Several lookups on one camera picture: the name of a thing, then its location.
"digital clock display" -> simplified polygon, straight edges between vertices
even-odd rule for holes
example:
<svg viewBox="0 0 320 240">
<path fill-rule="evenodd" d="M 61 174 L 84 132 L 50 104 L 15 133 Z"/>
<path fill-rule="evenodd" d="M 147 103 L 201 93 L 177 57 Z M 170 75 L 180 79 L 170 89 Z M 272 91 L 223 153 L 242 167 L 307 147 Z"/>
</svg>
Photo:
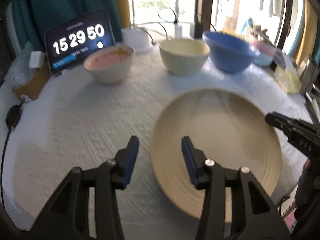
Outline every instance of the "digital clock display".
<svg viewBox="0 0 320 240">
<path fill-rule="evenodd" d="M 104 9 L 50 29 L 45 41 L 52 74 L 83 61 L 97 49 L 115 44 Z"/>
</svg>

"white bowl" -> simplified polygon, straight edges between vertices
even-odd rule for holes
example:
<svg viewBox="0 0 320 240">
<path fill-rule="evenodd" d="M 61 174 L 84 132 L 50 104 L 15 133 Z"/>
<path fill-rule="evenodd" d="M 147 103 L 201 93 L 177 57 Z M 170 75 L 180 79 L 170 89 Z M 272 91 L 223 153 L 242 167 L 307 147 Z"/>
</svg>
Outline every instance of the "white bowl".
<svg viewBox="0 0 320 240">
<path fill-rule="evenodd" d="M 177 76 L 199 72 L 210 52 L 207 44 L 191 39 L 165 40 L 159 47 L 164 65 L 170 73 Z"/>
<path fill-rule="evenodd" d="M 128 76 L 133 54 L 133 48 L 126 45 L 116 45 L 90 55 L 84 61 L 83 66 L 95 80 L 110 85 L 120 82 Z"/>
</svg>

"blue bowl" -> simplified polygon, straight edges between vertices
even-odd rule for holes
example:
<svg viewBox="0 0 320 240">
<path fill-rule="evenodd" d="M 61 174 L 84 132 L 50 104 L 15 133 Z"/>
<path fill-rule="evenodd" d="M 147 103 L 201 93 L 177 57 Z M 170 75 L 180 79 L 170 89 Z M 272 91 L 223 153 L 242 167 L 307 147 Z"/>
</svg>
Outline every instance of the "blue bowl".
<svg viewBox="0 0 320 240">
<path fill-rule="evenodd" d="M 260 56 L 256 47 L 228 34 L 205 31 L 203 38 L 210 47 L 213 64 L 228 73 L 245 70 Z"/>
</svg>

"beige plate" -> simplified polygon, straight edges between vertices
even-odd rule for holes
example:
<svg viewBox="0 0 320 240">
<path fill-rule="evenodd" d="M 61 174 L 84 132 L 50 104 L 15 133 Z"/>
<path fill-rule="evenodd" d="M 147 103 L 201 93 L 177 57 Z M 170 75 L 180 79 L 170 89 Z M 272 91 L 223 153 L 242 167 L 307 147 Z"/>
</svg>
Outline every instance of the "beige plate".
<svg viewBox="0 0 320 240">
<path fill-rule="evenodd" d="M 204 190 L 190 182 L 181 139 L 190 136 L 195 148 L 226 168 L 248 166 L 271 195 L 281 169 L 281 149 L 274 129 L 252 103 L 235 94 L 196 90 L 175 99 L 159 117 L 151 144 L 156 177 L 170 200 L 199 218 Z M 226 195 L 226 222 L 231 221 L 231 196 Z"/>
</svg>

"white tablecloth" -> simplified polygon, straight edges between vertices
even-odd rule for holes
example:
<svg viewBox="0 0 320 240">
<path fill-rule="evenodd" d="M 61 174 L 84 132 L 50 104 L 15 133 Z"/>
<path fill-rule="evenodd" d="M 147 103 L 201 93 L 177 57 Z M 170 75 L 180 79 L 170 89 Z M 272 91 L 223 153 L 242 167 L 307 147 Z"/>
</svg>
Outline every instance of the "white tablecloth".
<svg viewBox="0 0 320 240">
<path fill-rule="evenodd" d="M 193 239 L 198 222 L 161 191 L 152 171 L 149 143 L 164 107 L 180 93 L 202 87 L 238 93 L 264 113 L 278 111 L 310 120 L 304 99 L 286 95 L 262 68 L 251 65 L 230 75 L 208 60 L 200 73 L 175 77 L 168 74 L 155 48 L 136 56 L 130 76 L 117 85 L 94 82 L 82 66 L 51 78 L 40 97 L 23 107 L 20 123 L 11 134 L 4 165 L 5 190 L 36 217 L 73 166 L 96 167 L 136 135 L 140 151 L 131 184 L 117 193 L 125 238 Z M 293 190 L 306 160 L 282 132 L 277 134 L 283 166 L 272 195 L 275 202 Z"/>
</svg>

